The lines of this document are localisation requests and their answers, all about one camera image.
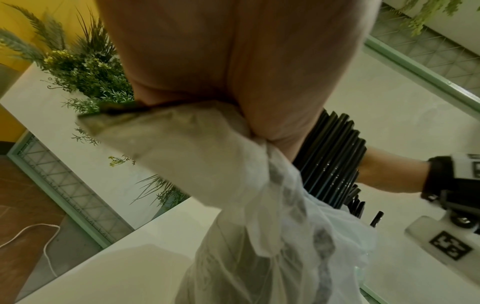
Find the wooden floor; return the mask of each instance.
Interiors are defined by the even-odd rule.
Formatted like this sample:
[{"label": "wooden floor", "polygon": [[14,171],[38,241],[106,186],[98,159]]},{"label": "wooden floor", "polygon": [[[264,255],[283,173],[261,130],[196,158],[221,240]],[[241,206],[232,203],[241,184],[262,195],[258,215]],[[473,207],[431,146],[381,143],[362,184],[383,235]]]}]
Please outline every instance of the wooden floor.
[{"label": "wooden floor", "polygon": [[[65,213],[6,156],[0,156],[0,245],[23,228],[59,225]],[[55,228],[38,226],[0,249],[0,304],[14,303]]]}]

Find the hanging plant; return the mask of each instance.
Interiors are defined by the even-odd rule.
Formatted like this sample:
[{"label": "hanging plant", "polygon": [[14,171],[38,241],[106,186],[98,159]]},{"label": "hanging plant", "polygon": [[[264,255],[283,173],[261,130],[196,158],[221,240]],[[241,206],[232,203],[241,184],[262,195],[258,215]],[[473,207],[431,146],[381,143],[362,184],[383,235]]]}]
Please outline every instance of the hanging plant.
[{"label": "hanging plant", "polygon": [[[50,84],[47,86],[49,89],[62,88],[69,93],[78,91],[86,96],[84,99],[67,99],[65,105],[68,108],[74,109],[79,114],[92,114],[99,111],[101,103],[134,102],[132,86],[125,77],[115,47],[100,19],[90,13],[87,25],[79,15],[78,21],[83,33],[73,43],[68,44],[61,23],[48,13],[45,13],[41,20],[24,8],[7,5],[29,20],[41,44],[40,46],[29,44],[14,33],[0,29],[0,46],[17,52],[20,58],[35,63],[44,72],[50,73],[52,77],[49,78]],[[98,144],[97,140],[89,137],[81,128],[75,130],[73,139]],[[126,162],[135,165],[135,160],[125,155],[112,156],[109,159],[112,167]],[[158,193],[155,200],[160,205],[168,202],[168,206],[174,207],[188,198],[173,184],[157,175],[141,182],[145,182],[146,185],[137,199]]]},{"label": "hanging plant", "polygon": [[[398,13],[406,13],[416,7],[420,0],[405,0],[405,4],[402,8],[397,10]],[[443,13],[448,16],[453,16],[458,10],[462,0],[426,0],[422,5],[420,12],[415,17],[409,19],[406,25],[411,28],[412,36],[420,35],[425,23],[427,23],[432,17],[443,9]]]}]

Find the artificial plant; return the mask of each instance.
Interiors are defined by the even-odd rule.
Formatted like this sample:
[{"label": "artificial plant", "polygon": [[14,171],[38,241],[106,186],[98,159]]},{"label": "artificial plant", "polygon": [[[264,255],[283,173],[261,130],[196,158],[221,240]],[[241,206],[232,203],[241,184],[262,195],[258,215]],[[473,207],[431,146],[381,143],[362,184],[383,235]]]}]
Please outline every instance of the artificial plant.
[{"label": "artificial plant", "polygon": [[[16,51],[21,58],[50,73],[52,77],[49,78],[48,88],[62,88],[69,93],[78,91],[85,95],[85,98],[67,99],[67,107],[80,114],[91,114],[99,111],[101,103],[123,104],[134,101],[132,86],[125,77],[115,47],[100,19],[90,13],[87,25],[79,15],[78,21],[83,33],[69,43],[61,23],[50,14],[45,13],[41,20],[24,8],[7,5],[29,20],[40,44],[36,46],[27,43],[14,33],[0,29],[0,46]],[[98,144],[98,141],[89,137],[82,129],[75,130],[77,133],[73,138],[77,141]],[[128,161],[135,164],[128,156],[110,157],[111,166]],[[168,202],[168,206],[173,207],[188,197],[157,175],[141,182],[146,182],[146,185],[137,199],[157,193],[156,200],[160,205]]]},{"label": "artificial plant", "polygon": [[[405,0],[403,7],[397,11],[399,13],[406,13],[416,7],[419,2],[420,0]],[[443,13],[448,16],[453,16],[459,10],[462,3],[462,0],[426,0],[419,13],[406,22],[407,26],[412,30],[412,36],[419,35],[425,23],[441,9],[443,9]]]}]

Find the translucent plastic bag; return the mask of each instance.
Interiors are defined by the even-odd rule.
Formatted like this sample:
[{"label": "translucent plastic bag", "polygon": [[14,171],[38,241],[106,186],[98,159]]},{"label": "translucent plastic bag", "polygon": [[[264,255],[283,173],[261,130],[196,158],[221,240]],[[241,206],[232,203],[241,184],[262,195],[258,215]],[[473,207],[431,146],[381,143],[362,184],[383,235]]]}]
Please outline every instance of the translucent plastic bag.
[{"label": "translucent plastic bag", "polygon": [[176,304],[361,303],[375,231],[308,195],[299,172],[239,110],[204,102],[83,116],[92,136],[222,211]]}]

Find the white cable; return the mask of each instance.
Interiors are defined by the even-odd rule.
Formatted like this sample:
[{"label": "white cable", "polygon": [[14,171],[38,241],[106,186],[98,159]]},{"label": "white cable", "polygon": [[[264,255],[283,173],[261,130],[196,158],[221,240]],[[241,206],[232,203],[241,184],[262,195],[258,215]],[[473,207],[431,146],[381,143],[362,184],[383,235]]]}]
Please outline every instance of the white cable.
[{"label": "white cable", "polygon": [[31,226],[28,226],[28,227],[25,227],[24,229],[22,229],[19,233],[16,234],[16,236],[9,240],[8,242],[6,242],[5,244],[3,245],[0,245],[0,249],[7,246],[8,244],[10,244],[11,242],[13,242],[20,234],[22,234],[25,230],[29,229],[29,228],[32,228],[32,227],[35,227],[35,226],[49,226],[49,227],[55,227],[57,228],[57,231],[55,232],[55,234],[48,240],[48,242],[45,244],[45,246],[43,247],[43,254],[45,255],[46,257],[46,260],[48,261],[48,266],[50,267],[50,270],[51,272],[53,273],[53,275],[55,277],[58,277],[58,275],[55,273],[54,271],[54,268],[52,267],[52,263],[50,262],[50,258],[47,254],[47,246],[50,244],[50,242],[57,236],[57,234],[60,232],[60,226],[58,225],[51,225],[51,224],[35,224],[35,225],[31,225]]}]

